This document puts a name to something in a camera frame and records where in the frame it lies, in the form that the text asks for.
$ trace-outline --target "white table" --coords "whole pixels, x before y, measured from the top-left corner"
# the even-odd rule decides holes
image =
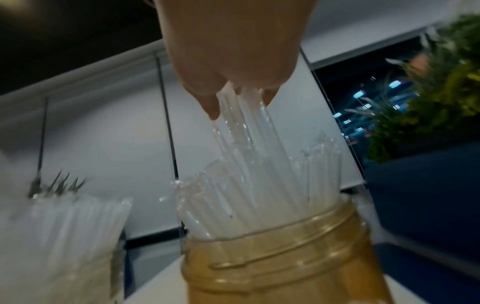
[[[180,273],[183,257],[178,258],[150,282],[128,298],[126,304],[187,304],[186,284]],[[385,275],[396,304],[427,304],[400,283]]]

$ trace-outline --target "blue light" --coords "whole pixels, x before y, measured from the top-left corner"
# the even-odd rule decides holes
[[[360,97],[362,97],[363,95],[365,95],[364,92],[358,91],[358,92],[355,93],[355,95],[354,95],[353,97],[354,97],[354,98],[360,98]]]
[[[398,87],[399,85],[401,85],[402,83],[398,80],[395,80],[394,82],[392,82],[391,84],[389,84],[388,86],[391,87],[392,89],[393,88],[396,88]]]

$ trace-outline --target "blue surface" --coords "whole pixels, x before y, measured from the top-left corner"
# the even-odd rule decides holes
[[[480,262],[479,142],[374,165],[364,177],[383,228]]]
[[[480,282],[408,250],[375,246],[383,271],[431,304],[480,303]]]

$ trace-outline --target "finger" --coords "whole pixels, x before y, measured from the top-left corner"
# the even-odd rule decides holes
[[[185,88],[200,104],[201,108],[207,113],[211,120],[216,120],[220,116],[220,104],[217,95],[200,95]]]
[[[270,104],[270,102],[272,102],[272,100],[274,99],[275,95],[277,94],[277,92],[279,91],[280,87],[276,88],[276,89],[265,89],[261,95],[261,98],[263,99],[263,103],[265,103],[266,106],[268,106]]]

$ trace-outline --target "human hand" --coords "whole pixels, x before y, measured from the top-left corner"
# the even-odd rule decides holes
[[[182,85],[215,120],[227,81],[264,89],[266,105],[292,75],[317,0],[155,0]]]

